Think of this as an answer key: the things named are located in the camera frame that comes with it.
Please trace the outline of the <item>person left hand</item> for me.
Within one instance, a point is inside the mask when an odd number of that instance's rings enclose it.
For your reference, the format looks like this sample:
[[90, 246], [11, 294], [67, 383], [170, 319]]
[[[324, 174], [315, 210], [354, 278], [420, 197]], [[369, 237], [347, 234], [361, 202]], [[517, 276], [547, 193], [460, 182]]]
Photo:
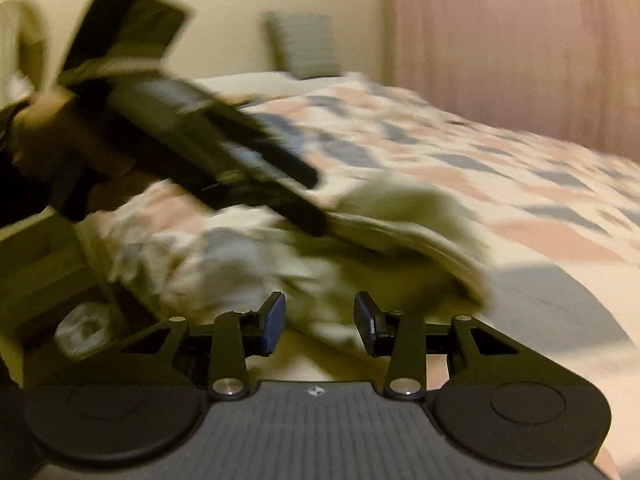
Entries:
[[160, 180], [109, 148], [64, 92], [34, 94], [10, 122], [12, 165], [68, 220], [113, 211]]

